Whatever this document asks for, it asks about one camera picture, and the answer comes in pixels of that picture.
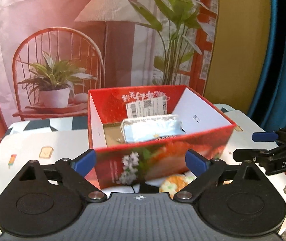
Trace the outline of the red strawberry cardboard box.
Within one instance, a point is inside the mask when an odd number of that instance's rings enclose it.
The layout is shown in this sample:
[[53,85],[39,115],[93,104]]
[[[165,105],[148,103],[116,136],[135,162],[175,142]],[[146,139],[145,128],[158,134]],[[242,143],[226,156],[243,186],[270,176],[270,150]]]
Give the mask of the red strawberry cardboard box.
[[235,123],[186,85],[92,89],[89,146],[100,189],[130,186],[187,171],[185,154],[219,157]]

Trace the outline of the orange floral cloth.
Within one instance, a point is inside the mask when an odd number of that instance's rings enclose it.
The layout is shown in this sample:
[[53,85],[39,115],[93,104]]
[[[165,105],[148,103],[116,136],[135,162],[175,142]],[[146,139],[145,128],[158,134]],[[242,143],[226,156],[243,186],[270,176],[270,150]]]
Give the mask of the orange floral cloth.
[[159,186],[160,193],[169,193],[171,196],[190,184],[196,176],[173,175],[167,177]]

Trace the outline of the cartoon print tablecloth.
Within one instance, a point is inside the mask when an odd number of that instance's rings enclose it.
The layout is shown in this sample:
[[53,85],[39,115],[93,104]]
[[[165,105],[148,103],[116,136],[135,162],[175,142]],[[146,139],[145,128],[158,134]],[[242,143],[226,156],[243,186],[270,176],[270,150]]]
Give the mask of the cartoon print tablecloth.
[[[263,129],[242,111],[226,104],[215,106],[238,125],[221,156],[228,164],[236,164],[232,159],[232,152],[237,148],[272,149],[276,146],[275,143],[251,141],[252,133],[263,132]],[[53,164],[61,158],[76,158],[86,151],[89,148],[86,121],[86,117],[67,117],[12,124],[0,143],[0,194],[27,161],[37,159],[40,164]],[[286,199],[286,175],[268,178]],[[286,240],[286,220],[280,233]]]

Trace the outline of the printed living room backdrop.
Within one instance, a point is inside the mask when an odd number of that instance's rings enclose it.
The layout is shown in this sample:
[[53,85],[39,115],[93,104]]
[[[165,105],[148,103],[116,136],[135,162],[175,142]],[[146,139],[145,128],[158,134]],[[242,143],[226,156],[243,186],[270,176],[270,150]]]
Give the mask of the printed living room backdrop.
[[47,119],[43,92],[84,116],[90,89],[189,85],[204,93],[218,0],[0,0],[0,142]]

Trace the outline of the light blue face mask pack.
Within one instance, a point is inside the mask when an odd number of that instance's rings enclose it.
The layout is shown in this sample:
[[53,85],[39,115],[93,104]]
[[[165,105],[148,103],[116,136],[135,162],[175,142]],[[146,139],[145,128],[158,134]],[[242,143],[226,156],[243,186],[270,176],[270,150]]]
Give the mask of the light blue face mask pack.
[[173,114],[124,119],[120,129],[126,143],[141,143],[185,134],[178,115]]

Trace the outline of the white shipping label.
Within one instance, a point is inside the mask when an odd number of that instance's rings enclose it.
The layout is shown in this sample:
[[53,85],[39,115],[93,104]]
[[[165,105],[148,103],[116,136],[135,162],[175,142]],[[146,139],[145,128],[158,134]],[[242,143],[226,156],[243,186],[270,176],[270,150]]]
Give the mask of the white shipping label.
[[160,96],[126,104],[127,118],[167,114],[167,97]]

